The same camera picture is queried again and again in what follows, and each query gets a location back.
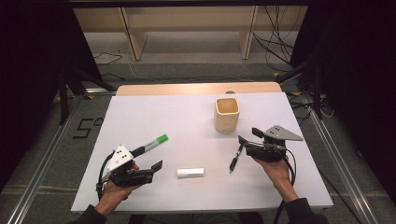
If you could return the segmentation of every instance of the sleeve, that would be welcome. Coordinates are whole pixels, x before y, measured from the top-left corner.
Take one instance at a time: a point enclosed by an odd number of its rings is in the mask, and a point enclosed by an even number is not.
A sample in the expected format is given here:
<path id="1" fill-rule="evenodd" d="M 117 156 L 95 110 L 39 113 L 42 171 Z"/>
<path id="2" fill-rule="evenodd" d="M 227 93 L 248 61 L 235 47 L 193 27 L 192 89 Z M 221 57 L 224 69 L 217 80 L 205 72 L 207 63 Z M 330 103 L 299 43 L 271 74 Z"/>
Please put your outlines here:
<path id="1" fill-rule="evenodd" d="M 306 198 L 285 203 L 286 212 L 289 216 L 290 224 L 322 224 L 329 223 L 322 214 L 315 214 L 309 206 Z"/>
<path id="2" fill-rule="evenodd" d="M 75 221 L 69 222 L 68 224 L 105 224 L 107 219 L 96 212 L 92 205 L 89 205 L 87 210 Z"/>

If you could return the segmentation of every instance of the floor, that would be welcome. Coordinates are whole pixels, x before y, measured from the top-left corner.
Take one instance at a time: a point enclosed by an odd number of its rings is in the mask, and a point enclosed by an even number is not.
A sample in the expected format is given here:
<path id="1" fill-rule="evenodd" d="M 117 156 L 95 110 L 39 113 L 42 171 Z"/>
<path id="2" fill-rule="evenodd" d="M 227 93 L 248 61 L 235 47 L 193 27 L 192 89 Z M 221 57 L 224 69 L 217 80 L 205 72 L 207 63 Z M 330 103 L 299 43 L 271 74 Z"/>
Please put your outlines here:
<path id="1" fill-rule="evenodd" d="M 293 45 L 297 34 L 285 32 L 281 36 L 287 36 L 286 41 Z M 269 39 L 271 33 L 260 32 L 258 36 Z M 256 40 L 253 40 L 249 59 L 242 60 L 236 34 L 232 32 L 150 33 L 142 58 L 137 62 L 131 60 L 123 34 L 86 34 L 86 37 L 104 81 L 115 87 L 135 83 L 273 81 L 276 73 L 290 70 Z M 269 47 L 285 58 L 277 46 Z M 285 82 L 282 90 L 297 91 L 297 80 Z M 97 88 L 91 83 L 85 84 L 87 88 Z M 112 94 L 88 95 L 90 97 L 70 94 L 71 119 L 63 127 L 59 126 L 60 104 L 54 99 L 35 145 L 26 152 L 0 194 L 0 223 L 16 220 L 18 215 L 21 215 L 19 223 L 59 223 L 78 217 L 70 212 L 70 206 L 100 132 L 100 118 L 105 116 Z M 334 202 L 332 208 L 316 212 L 324 214 L 330 223 L 358 223 L 348 204 L 362 223 L 394 223 L 395 205 L 350 141 L 336 111 L 326 106 L 322 111 L 323 120 L 316 121 L 315 115 L 309 116 L 309 109 L 298 105 L 310 102 L 310 98 L 309 94 L 290 97 L 293 102 L 290 104 L 296 106 L 296 118 L 301 122 L 304 138 L 324 174 L 323 180 Z M 81 125 L 90 131 L 82 132 L 78 129 Z M 320 129 L 327 130 L 328 134 L 320 134 Z M 331 139 L 331 143 L 326 143 L 326 139 Z M 261 211 L 261 215 L 265 223 L 270 223 L 275 211 Z M 128 220 L 126 215 L 112 215 L 108 223 L 128 223 Z M 287 222 L 285 213 L 279 222 Z"/>

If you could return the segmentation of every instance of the wooden cup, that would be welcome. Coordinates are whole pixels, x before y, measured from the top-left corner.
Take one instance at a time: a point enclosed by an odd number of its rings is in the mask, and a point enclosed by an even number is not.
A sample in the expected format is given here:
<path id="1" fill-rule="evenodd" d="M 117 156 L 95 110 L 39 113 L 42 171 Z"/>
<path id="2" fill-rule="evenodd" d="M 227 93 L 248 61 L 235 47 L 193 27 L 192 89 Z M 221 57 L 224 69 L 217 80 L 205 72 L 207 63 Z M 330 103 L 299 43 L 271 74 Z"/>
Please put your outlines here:
<path id="1" fill-rule="evenodd" d="M 215 128 L 219 132 L 232 132 L 239 119 L 239 104 L 234 98 L 220 98 L 215 106 Z"/>

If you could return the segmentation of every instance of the black curtain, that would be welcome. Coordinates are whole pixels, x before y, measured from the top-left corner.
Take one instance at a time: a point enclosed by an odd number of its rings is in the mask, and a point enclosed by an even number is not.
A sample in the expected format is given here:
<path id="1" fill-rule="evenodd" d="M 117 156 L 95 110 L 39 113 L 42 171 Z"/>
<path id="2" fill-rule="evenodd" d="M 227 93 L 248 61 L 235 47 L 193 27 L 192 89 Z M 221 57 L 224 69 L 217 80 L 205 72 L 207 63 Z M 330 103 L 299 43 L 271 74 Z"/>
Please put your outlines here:
<path id="1" fill-rule="evenodd" d="M 102 78 L 72 8 L 5 0 L 0 10 L 1 190 L 31 148 L 61 71 L 73 65 Z"/>
<path id="2" fill-rule="evenodd" d="M 346 1 L 328 10 L 312 7 L 293 52 L 294 65 L 312 56 L 322 62 L 321 89 L 345 123 L 357 149 L 396 203 L 396 6 L 392 1 Z M 329 27 L 346 27 L 328 32 Z M 334 39 L 337 45 L 332 46 Z M 313 86 L 313 74 L 303 74 L 301 86 Z"/>

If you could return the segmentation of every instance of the green marker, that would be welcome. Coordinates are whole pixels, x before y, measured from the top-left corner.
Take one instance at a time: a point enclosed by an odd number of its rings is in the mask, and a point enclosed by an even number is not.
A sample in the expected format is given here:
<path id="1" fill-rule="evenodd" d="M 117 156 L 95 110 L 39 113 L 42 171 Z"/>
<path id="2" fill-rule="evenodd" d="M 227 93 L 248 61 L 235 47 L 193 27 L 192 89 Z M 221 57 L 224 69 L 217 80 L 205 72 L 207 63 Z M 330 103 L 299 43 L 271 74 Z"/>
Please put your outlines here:
<path id="1" fill-rule="evenodd" d="M 151 142 L 143 145 L 143 147 L 145 148 L 145 152 L 149 151 L 150 149 L 158 146 L 163 142 L 166 142 L 167 140 L 168 140 L 168 136 L 166 134 L 159 136 L 158 138 L 152 140 Z"/>

